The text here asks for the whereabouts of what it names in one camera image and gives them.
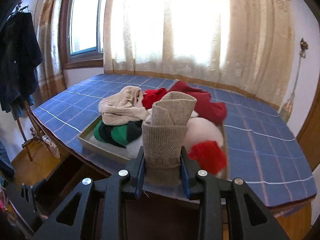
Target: patterned curtain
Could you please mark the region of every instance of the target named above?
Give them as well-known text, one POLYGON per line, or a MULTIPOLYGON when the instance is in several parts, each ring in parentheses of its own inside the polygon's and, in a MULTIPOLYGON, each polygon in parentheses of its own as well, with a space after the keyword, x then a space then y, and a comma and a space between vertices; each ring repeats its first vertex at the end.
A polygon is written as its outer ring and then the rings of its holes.
POLYGON ((42 101, 66 89, 58 50, 59 16, 62 0, 44 0, 37 23, 37 39, 44 62, 37 68, 42 101))
POLYGON ((217 82, 279 106, 293 37, 290 0, 107 0, 104 69, 217 82))

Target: wooden door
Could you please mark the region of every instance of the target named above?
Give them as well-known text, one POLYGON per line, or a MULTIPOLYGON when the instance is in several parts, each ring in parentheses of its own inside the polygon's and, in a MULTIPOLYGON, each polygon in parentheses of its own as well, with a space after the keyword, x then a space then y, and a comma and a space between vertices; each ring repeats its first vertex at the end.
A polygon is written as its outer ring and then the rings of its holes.
POLYGON ((297 136, 311 170, 320 164, 320 82, 309 115, 297 136))

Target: triangular cutout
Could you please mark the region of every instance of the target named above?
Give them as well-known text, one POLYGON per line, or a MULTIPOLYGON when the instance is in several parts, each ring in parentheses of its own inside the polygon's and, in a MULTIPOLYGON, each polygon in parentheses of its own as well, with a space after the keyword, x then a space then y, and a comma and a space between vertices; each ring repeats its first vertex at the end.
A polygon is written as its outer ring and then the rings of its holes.
POLYGON ((264 213, 248 194, 244 194, 244 201, 247 206, 250 224, 252 226, 264 224, 268 221, 264 213))
POLYGON ((61 224, 66 224, 72 226, 76 218, 76 213, 78 210, 79 202, 81 199, 81 194, 76 194, 72 200, 68 203, 64 210, 60 212, 57 216, 57 222, 61 224))

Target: window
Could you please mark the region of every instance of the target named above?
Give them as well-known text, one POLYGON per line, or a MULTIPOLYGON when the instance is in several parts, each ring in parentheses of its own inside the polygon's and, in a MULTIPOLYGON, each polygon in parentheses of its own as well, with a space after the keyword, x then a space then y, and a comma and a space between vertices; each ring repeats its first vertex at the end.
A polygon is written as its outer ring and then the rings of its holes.
POLYGON ((105 4, 106 0, 71 0, 68 32, 71 57, 102 52, 105 4))

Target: red fuzzy sock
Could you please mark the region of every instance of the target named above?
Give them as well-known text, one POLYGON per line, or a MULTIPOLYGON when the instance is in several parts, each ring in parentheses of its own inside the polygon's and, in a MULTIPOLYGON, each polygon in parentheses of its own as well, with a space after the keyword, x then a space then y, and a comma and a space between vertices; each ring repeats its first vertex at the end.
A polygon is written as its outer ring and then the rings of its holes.
POLYGON ((188 156, 196 160, 201 169, 213 175, 227 166, 227 157, 216 141, 204 141, 193 145, 188 156))

